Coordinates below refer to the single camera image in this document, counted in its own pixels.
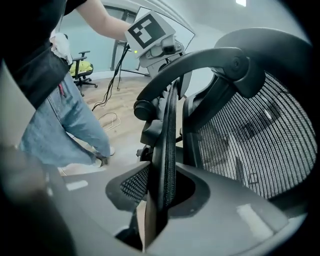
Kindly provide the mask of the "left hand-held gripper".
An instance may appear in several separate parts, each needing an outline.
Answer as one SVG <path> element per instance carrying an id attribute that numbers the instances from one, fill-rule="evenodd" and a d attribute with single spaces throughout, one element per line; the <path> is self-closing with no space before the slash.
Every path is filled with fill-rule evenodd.
<path id="1" fill-rule="evenodd" d="M 176 59 L 185 51 L 185 47 L 176 39 L 175 29 L 155 11 L 150 11 L 135 21 L 125 32 L 126 41 L 150 75 L 156 75 L 168 59 Z M 192 71 L 179 77 L 179 98 L 189 88 Z"/>

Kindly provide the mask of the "person's left forearm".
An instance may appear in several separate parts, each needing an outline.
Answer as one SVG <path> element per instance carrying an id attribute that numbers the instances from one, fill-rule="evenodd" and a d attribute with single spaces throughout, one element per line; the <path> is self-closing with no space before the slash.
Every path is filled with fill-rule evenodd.
<path id="1" fill-rule="evenodd" d="M 86 0 L 76 10 L 99 35 L 118 41 L 127 41 L 125 32 L 131 25 L 109 15 L 100 0 Z"/>

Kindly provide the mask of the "yellow green jacket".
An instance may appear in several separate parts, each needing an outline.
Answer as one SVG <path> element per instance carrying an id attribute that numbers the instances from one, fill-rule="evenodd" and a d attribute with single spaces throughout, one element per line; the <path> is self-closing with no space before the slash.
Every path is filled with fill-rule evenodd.
<path id="1" fill-rule="evenodd" d="M 71 76 L 76 75 L 76 64 L 77 63 L 74 61 L 69 69 Z M 91 71 L 93 71 L 93 66 L 88 61 L 81 60 L 79 62 L 78 75 L 85 73 L 85 72 L 91 72 Z"/>

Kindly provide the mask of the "person's blue jeans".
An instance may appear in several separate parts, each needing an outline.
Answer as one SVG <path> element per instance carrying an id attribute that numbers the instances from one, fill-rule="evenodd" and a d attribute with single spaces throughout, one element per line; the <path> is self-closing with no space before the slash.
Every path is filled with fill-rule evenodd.
<path id="1" fill-rule="evenodd" d="M 93 165 L 110 157 L 110 140 L 70 74 L 36 110 L 18 148 L 44 164 Z"/>

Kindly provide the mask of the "person's black shirt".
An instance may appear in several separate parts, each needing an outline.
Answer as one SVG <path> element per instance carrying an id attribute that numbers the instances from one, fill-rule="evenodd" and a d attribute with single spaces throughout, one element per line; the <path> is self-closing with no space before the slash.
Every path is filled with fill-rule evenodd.
<path id="1" fill-rule="evenodd" d="M 61 17 L 87 0 L 0 0 L 0 56 L 37 109 L 68 73 L 50 37 Z"/>

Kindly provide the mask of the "small black swivel chair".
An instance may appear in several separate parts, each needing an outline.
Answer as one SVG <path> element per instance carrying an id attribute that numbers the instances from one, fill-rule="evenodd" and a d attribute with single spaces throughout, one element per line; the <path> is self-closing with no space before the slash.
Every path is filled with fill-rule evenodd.
<path id="1" fill-rule="evenodd" d="M 90 52 L 91 52 L 90 50 L 81 51 L 81 52 L 79 52 L 79 54 L 81 56 L 72 59 L 73 63 L 76 62 L 76 72 L 75 72 L 75 76 L 71 76 L 71 77 L 73 78 L 73 82 L 76 85 L 76 87 L 78 88 L 78 90 L 79 90 L 79 92 L 80 92 L 82 97 L 85 96 L 84 93 L 83 93 L 83 85 L 89 85 L 89 86 L 94 86 L 95 88 L 98 88 L 98 85 L 96 83 L 93 83 L 92 79 L 90 78 L 90 75 L 94 71 L 94 66 L 93 66 L 92 63 L 89 62 L 93 67 L 93 71 L 91 71 L 91 72 L 87 71 L 85 73 L 81 73 L 80 75 L 78 75 L 79 62 L 80 61 L 86 61 L 86 59 L 87 59 L 86 54 L 88 54 Z"/>

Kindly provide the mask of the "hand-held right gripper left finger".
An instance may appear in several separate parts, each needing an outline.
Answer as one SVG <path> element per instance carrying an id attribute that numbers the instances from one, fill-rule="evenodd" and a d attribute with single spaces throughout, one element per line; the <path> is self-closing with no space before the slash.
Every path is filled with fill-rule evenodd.
<path id="1" fill-rule="evenodd" d="M 139 239 L 136 207 L 148 168 L 149 162 L 139 162 L 70 176 L 47 168 L 47 193 L 76 256 L 146 256 L 134 243 Z"/>

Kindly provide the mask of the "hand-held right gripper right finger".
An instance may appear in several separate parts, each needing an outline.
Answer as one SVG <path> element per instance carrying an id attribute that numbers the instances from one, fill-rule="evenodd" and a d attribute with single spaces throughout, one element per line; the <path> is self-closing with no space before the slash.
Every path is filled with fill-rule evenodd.
<path id="1" fill-rule="evenodd" d="M 303 223 L 233 179 L 182 163 L 176 170 L 194 180 L 195 191 L 171 209 L 146 248 L 152 256 L 267 256 Z"/>

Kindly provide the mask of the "white cloth bundle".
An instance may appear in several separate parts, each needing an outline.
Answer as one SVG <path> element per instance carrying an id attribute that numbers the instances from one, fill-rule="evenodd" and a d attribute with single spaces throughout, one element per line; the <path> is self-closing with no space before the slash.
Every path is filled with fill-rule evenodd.
<path id="1" fill-rule="evenodd" d="M 53 30 L 50 35 L 50 42 L 52 43 L 51 50 L 53 53 L 63 61 L 66 61 L 67 65 L 71 65 L 73 63 L 73 59 L 68 36 Z"/>

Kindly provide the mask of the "black office chair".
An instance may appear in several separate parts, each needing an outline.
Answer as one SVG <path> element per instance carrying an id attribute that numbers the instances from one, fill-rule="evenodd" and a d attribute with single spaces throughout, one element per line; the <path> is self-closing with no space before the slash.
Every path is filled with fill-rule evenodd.
<path id="1" fill-rule="evenodd" d="M 272 28 L 230 32 L 163 66 L 134 104 L 145 121 L 140 155 L 149 160 L 140 191 L 147 193 L 145 250 L 171 209 L 195 193 L 179 163 L 235 180 L 304 222 L 320 168 L 313 66 L 310 43 Z M 179 98 L 179 78 L 190 71 Z"/>

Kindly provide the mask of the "black metal floor stand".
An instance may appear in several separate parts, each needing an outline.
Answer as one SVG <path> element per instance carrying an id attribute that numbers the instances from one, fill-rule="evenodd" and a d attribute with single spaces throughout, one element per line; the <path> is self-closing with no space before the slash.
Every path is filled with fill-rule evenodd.
<path id="1" fill-rule="evenodd" d="M 142 68 L 139 61 L 134 58 L 134 54 L 125 41 L 116 40 L 112 52 L 111 68 L 115 71 L 115 77 L 118 78 L 117 91 L 120 91 L 120 83 L 125 77 L 150 77 L 146 68 Z"/>

